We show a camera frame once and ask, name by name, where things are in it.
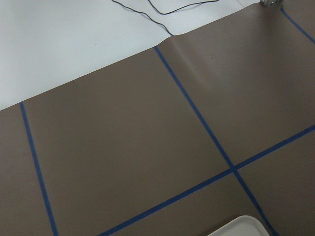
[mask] blue tape strip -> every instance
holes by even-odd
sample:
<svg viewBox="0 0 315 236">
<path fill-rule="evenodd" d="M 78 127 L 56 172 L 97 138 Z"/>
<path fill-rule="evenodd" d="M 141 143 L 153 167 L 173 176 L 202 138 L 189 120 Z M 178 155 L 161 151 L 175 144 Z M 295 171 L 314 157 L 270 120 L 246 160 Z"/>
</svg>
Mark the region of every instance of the blue tape strip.
<svg viewBox="0 0 315 236">
<path fill-rule="evenodd" d="M 58 236 L 59 234 L 58 234 L 58 231 L 57 231 L 57 227 L 56 227 L 56 223 L 55 223 L 55 220 L 54 220 L 53 212 L 52 212 L 51 207 L 50 207 L 50 203 L 49 203 L 47 191 L 46 191 L 46 188 L 45 188 L 43 175 L 42 175 L 41 170 L 40 170 L 40 166 L 39 166 L 39 162 L 38 162 L 38 158 L 37 158 L 37 154 L 36 154 L 36 149 L 35 149 L 34 142 L 33 142 L 33 137 L 32 137 L 32 134 L 31 134 L 30 125 L 29 125 L 28 117 L 27 117 L 26 110 L 25 110 L 23 102 L 20 103 L 20 108 L 21 108 L 21 112 L 22 112 L 22 116 L 23 116 L 23 121 L 24 121 L 25 129 L 26 129 L 26 133 L 27 133 L 27 136 L 28 136 L 29 144 L 30 144 L 30 147 L 31 147 L 31 153 L 32 153 L 32 156 L 33 156 L 33 161 L 34 161 L 34 165 L 35 165 L 35 169 L 36 169 L 36 173 L 37 173 L 37 178 L 38 178 L 38 181 L 39 181 L 41 193 L 43 195 L 43 199 L 44 199 L 44 202 L 45 202 L 48 218 L 49 218 L 49 221 L 50 221 L 50 225 L 51 225 L 51 228 L 52 228 L 54 236 Z"/>
<path fill-rule="evenodd" d="M 302 34 L 304 34 L 312 43 L 315 44 L 315 39 L 312 38 L 312 36 L 310 36 L 301 26 L 299 26 L 298 23 L 296 23 L 290 16 L 289 14 L 284 10 L 284 6 L 281 6 L 281 12 L 288 18 L 289 21 L 291 21 L 292 24 L 295 25 L 295 27 L 297 27 Z"/>
<path fill-rule="evenodd" d="M 312 125 L 311 127 L 309 127 L 307 129 L 305 129 L 305 130 L 303 130 L 303 131 L 301 131 L 301 132 L 291 136 L 290 138 L 287 138 L 286 140 L 283 140 L 282 142 L 280 142 L 280 143 L 278 143 L 276 145 L 273 145 L 272 147 L 270 147 L 270 148 L 268 148 L 268 149 L 266 149 L 266 150 L 256 154 L 255 156 L 252 156 L 251 158 L 249 158 L 249 159 L 247 159 L 247 160 L 237 164 L 235 167 L 237 169 L 240 169 L 240 168 L 242 168 L 242 167 L 244 167 L 244 166 L 246 166 L 246 165 L 248 165 L 248 164 L 250 164 L 250 163 L 252 163 L 252 162 L 254 162 L 254 161 L 258 160 L 258 159 L 260 159 L 260 158 L 262 158 L 263 156 L 268 155 L 271 152 L 273 152 L 273 151 L 275 151 L 275 150 L 277 150 L 279 148 L 282 148 L 283 146 L 293 142 L 294 140 L 297 140 L 297 139 L 303 137 L 304 135 L 306 135 L 306 134 L 308 134 L 308 133 L 310 133 L 310 132 L 312 132 L 314 130 L 315 130 L 315 125 Z"/>
<path fill-rule="evenodd" d="M 213 183 L 213 182 L 215 182 L 215 181 L 217 181 L 217 180 L 219 180 L 219 179 L 229 175 L 230 173 L 232 173 L 232 171 L 230 169 L 226 170 L 226 171 L 223 171 L 220 174 L 218 174 L 218 175 L 216 175 L 216 176 L 214 176 L 214 177 L 212 177 L 212 178 L 210 178 L 210 179 L 208 179 L 208 180 L 206 180 L 206 181 L 204 181 L 204 182 L 202 182 L 202 183 L 200 183 L 200 184 L 198 184 L 198 185 L 196 185 L 196 186 L 186 190 L 185 192 L 182 192 L 182 193 L 176 195 L 175 197 L 170 198 L 170 199 L 166 200 L 165 202 L 163 202 L 163 203 L 161 203 L 161 204 L 159 204 L 159 205 L 157 205 L 157 206 L 155 206 L 155 207 L 153 207 L 153 208 L 151 208 L 151 209 L 149 209 L 149 210 L 147 210 L 147 211 L 145 211 L 145 212 L 143 212 L 143 213 L 141 213 L 141 214 L 139 214 L 139 215 L 137 215 L 137 216 L 135 216 L 135 217 L 133 217 L 133 218 L 131 218 L 131 219 L 129 219 L 129 220 L 127 220 L 127 221 L 125 221 L 125 222 L 123 222 L 123 223 L 121 223 L 121 224 L 119 224 L 119 225 L 117 225 L 117 226 L 115 226 L 115 227 L 113 227 L 111 229 L 109 229 L 109 230 L 107 230 L 106 232 L 101 233 L 99 236 L 112 235 L 113 233 L 115 233 L 115 232 L 117 232 L 119 230 L 122 230 L 123 228 L 125 228 L 125 227 L 127 227 L 127 226 L 129 226 L 129 225 L 131 225 L 131 224 L 133 224 L 133 223 L 135 223 L 135 222 L 137 222 L 137 221 L 147 217 L 148 215 L 151 215 L 151 214 L 157 212 L 158 210 L 161 210 L 164 207 L 167 207 L 168 205 L 170 205 L 170 204 L 172 204 L 172 203 L 174 203 L 174 202 L 176 202 L 176 201 L 178 201 L 178 200 L 180 200 L 180 199 L 182 199 L 182 198 L 184 198 L 184 197 L 186 197 L 186 196 L 188 196 L 188 195 L 190 195 L 190 194 L 192 194 L 192 193 L 194 193 L 194 192 L 196 192 L 196 191 L 198 191 L 198 190 L 200 190 L 200 189 L 202 189 L 204 187 L 206 187 L 207 185 L 209 185 L 209 184 L 211 184 L 211 183 Z"/>
<path fill-rule="evenodd" d="M 244 180 L 242 179 L 241 175 L 238 173 L 237 169 L 235 168 L 235 166 L 233 165 L 232 161 L 230 160 L 230 158 L 228 157 L 228 155 L 226 154 L 226 152 L 224 151 L 223 147 L 221 146 L 221 144 L 219 143 L 219 141 L 217 140 L 217 138 L 215 137 L 214 133 L 212 132 L 212 130 L 210 129 L 209 125 L 207 124 L 207 122 L 205 121 L 205 119 L 203 118 L 203 116 L 201 115 L 201 113 L 199 112 L 199 110 L 197 109 L 196 105 L 194 104 L 194 102 L 192 101 L 192 99 L 190 98 L 190 96 L 188 95 L 187 91 L 185 90 L 184 86 L 182 85 L 182 83 L 180 82 L 180 80 L 177 78 L 177 76 L 175 75 L 174 71 L 172 70 L 171 66 L 168 64 L 168 62 L 166 61 L 166 59 L 164 58 L 163 54 L 161 53 L 161 51 L 158 49 L 158 47 L 154 47 L 156 53 L 158 54 L 159 58 L 161 59 L 161 61 L 163 62 L 163 64 L 165 65 L 165 67 L 167 68 L 168 72 L 170 73 L 170 75 L 173 77 L 175 83 L 177 84 L 177 86 L 179 87 L 179 89 L 182 91 L 184 97 L 186 98 L 186 100 L 188 101 L 188 103 L 190 104 L 190 106 L 192 107 L 192 109 L 194 110 L 194 112 L 196 113 L 196 115 L 198 116 L 200 122 L 202 123 L 202 125 L 205 127 L 206 131 L 208 132 L 209 136 L 212 138 L 213 142 L 215 143 L 215 145 L 217 146 L 218 150 L 220 151 L 221 155 L 223 156 L 223 158 L 225 159 L 225 161 L 227 162 L 227 164 L 229 165 L 230 169 L 232 170 L 232 172 L 235 174 L 236 178 L 238 179 L 240 185 L 242 186 L 242 188 L 244 189 L 244 191 L 246 192 L 247 196 L 249 197 L 249 199 L 251 200 L 251 202 L 253 203 L 253 205 L 256 207 L 257 211 L 259 212 L 260 216 L 262 217 L 262 219 L 265 221 L 266 225 L 268 226 L 268 228 L 270 229 L 270 231 L 272 232 L 272 234 L 274 236 L 278 236 L 277 232 L 273 229 L 273 227 L 271 226 L 271 224 L 269 223 L 266 215 L 264 214 L 264 212 L 262 211 L 261 207 L 259 206 L 256 198 L 254 197 L 254 195 L 252 194 L 252 192 L 250 191 L 250 189 L 248 188 L 248 186 L 246 185 L 246 183 L 244 182 Z"/>
</svg>

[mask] white tray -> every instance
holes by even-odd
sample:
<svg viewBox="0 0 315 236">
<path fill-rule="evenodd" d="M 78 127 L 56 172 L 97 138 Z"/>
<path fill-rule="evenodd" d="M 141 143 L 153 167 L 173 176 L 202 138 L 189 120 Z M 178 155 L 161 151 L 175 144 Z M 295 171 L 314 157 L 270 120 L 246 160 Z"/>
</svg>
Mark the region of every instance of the white tray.
<svg viewBox="0 0 315 236">
<path fill-rule="evenodd" d="M 269 234 L 257 219 L 243 215 L 208 236 L 269 236 Z"/>
</svg>

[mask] white floor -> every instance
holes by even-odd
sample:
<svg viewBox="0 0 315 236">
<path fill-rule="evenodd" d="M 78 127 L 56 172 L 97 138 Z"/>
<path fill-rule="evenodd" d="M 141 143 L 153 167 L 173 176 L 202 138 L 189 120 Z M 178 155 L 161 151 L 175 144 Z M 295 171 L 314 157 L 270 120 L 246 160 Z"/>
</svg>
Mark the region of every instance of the white floor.
<svg viewBox="0 0 315 236">
<path fill-rule="evenodd" d="M 120 0 L 182 34 L 259 0 L 220 0 L 158 15 L 147 0 Z M 167 12 L 197 0 L 152 0 Z M 0 110 L 144 51 L 169 37 L 111 0 L 1 0 Z"/>
</svg>

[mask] thin wire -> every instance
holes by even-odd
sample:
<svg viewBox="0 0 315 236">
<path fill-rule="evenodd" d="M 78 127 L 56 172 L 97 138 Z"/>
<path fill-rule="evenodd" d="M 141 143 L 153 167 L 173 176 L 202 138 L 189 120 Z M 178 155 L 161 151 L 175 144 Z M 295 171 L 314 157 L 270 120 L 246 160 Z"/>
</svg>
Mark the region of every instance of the thin wire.
<svg viewBox="0 0 315 236">
<path fill-rule="evenodd" d="M 160 23 L 160 22 L 157 22 L 157 21 L 153 20 L 147 13 L 142 12 L 142 11 L 137 11 L 137 10 L 135 10 L 135 9 L 132 9 L 131 7 L 125 6 L 125 5 L 123 5 L 122 3 L 118 2 L 118 1 L 115 1 L 115 0 L 112 0 L 112 2 L 115 2 L 115 3 L 119 4 L 120 6 L 122 6 L 122 7 L 124 7 L 124 8 L 127 8 L 127 9 L 129 9 L 129 10 L 131 10 L 131 11 L 133 11 L 133 12 L 136 12 L 136 13 L 140 13 L 140 14 L 145 15 L 146 17 L 149 18 L 149 20 L 151 20 L 151 21 L 153 21 L 154 23 L 156 23 L 156 24 L 162 26 L 162 27 L 166 30 L 166 32 L 168 32 L 171 36 L 174 36 L 174 35 L 167 29 L 167 27 L 166 27 L 165 25 L 163 25 L 163 24 Z"/>
<path fill-rule="evenodd" d="M 166 13 L 163 13 L 163 12 L 160 12 L 154 5 L 153 5 L 153 3 L 150 1 L 150 0 L 148 0 L 148 2 L 149 2 L 149 4 L 154 8 L 154 10 L 156 11 L 156 12 L 158 12 L 159 14 L 161 14 L 161 15 L 168 15 L 168 14 L 172 14 L 172 13 L 174 13 L 174 12 L 176 12 L 176 11 L 179 11 L 179 10 L 181 10 L 181 9 L 183 9 L 183 8 L 185 8 L 185 7 L 188 7 L 188 6 L 192 6 L 192 5 L 201 5 L 201 4 L 204 4 L 204 3 L 208 3 L 208 2 L 216 2 L 216 1 L 219 1 L 219 0 L 211 0 L 211 1 L 202 1 L 202 2 L 195 2 L 195 3 L 191 3 L 191 4 L 188 4 L 188 5 L 186 5 L 186 6 L 182 6 L 182 7 L 180 7 L 180 8 L 178 8 L 178 9 L 176 9 L 176 10 L 173 10 L 173 11 L 170 11 L 170 12 L 166 12 Z"/>
</svg>

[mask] black wire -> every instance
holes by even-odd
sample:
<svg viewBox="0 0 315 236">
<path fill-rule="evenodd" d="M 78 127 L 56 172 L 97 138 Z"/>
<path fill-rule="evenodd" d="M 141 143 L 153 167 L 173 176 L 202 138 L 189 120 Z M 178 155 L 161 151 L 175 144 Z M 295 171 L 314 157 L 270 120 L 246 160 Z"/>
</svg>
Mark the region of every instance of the black wire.
<svg viewBox="0 0 315 236">
<path fill-rule="evenodd" d="M 158 10 L 158 9 L 157 9 L 154 5 L 153 5 L 153 3 L 152 3 L 150 0 L 148 0 L 149 4 L 150 4 L 150 5 L 154 8 L 154 10 L 155 10 L 156 12 L 158 12 L 159 14 L 161 14 L 161 15 L 168 15 L 168 14 L 172 14 L 172 13 L 174 13 L 174 12 L 176 12 L 176 11 L 179 11 L 179 10 L 181 10 L 181 9 L 185 8 L 185 7 L 188 7 L 188 6 L 197 5 L 197 4 L 201 5 L 201 4 L 204 4 L 204 3 L 208 3 L 208 2 L 216 2 L 216 1 L 219 1 L 219 0 L 211 0 L 211 1 L 195 2 L 195 3 L 188 4 L 188 5 L 186 5 L 186 6 L 182 6 L 182 7 L 178 8 L 178 9 L 176 9 L 176 10 L 173 10 L 173 11 L 170 11 L 170 12 L 163 13 L 163 12 L 160 12 L 160 11 L 159 11 L 159 10 Z"/>
<path fill-rule="evenodd" d="M 157 21 L 153 20 L 147 13 L 142 12 L 142 11 L 137 11 L 137 10 L 135 10 L 135 9 L 132 9 L 131 7 L 125 6 L 125 5 L 123 5 L 122 3 L 118 2 L 118 1 L 115 1 L 115 0 L 112 0 L 112 2 L 118 3 L 120 6 L 122 6 L 122 7 L 124 7 L 124 8 L 127 8 L 127 9 L 129 9 L 129 10 L 131 10 L 131 11 L 134 11 L 134 12 L 136 12 L 136 13 L 144 14 L 145 16 L 147 16 L 147 17 L 149 18 L 149 20 L 151 20 L 151 21 L 153 21 L 154 23 L 156 23 L 156 24 L 162 26 L 162 27 L 166 30 L 166 32 L 168 32 L 171 36 L 174 36 L 174 35 L 167 29 L 167 27 L 166 27 L 165 25 L 163 25 L 163 24 L 160 23 L 160 22 L 157 22 Z"/>
</svg>

